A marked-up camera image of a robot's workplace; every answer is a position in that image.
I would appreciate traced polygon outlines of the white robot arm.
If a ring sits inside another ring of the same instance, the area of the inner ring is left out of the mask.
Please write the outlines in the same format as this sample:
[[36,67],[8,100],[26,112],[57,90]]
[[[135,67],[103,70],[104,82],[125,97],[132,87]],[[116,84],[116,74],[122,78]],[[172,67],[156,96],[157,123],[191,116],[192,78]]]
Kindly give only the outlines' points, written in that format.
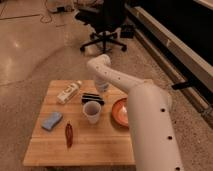
[[159,86],[110,67],[106,54],[87,62],[97,89],[110,83],[127,97],[128,123],[137,171],[184,171],[170,118],[171,96]]

